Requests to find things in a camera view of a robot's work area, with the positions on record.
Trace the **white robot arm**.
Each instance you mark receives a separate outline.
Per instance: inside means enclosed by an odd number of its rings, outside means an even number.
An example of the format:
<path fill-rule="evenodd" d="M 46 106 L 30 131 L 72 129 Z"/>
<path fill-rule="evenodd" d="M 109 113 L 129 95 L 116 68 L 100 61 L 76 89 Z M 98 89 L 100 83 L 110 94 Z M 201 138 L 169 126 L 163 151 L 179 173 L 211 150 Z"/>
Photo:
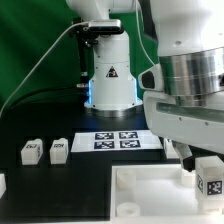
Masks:
<path fill-rule="evenodd" d="M 66 0 L 82 19 L 142 11 L 159 63 L 139 76 L 153 134 L 168 138 L 182 166 L 195 169 L 192 146 L 224 154 L 224 0 Z"/>

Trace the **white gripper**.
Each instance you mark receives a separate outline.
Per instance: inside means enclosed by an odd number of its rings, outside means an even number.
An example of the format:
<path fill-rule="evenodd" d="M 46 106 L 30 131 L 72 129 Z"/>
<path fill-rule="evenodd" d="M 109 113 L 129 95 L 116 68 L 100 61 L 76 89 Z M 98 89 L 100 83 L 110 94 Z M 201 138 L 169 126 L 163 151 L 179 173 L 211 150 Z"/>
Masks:
<path fill-rule="evenodd" d="M 180 107 L 174 97 L 156 91 L 146 91 L 143 103 L 148 128 L 173 140 L 184 170 L 195 170 L 188 145 L 224 154 L 224 91 L 207 95 L 205 107 Z"/>

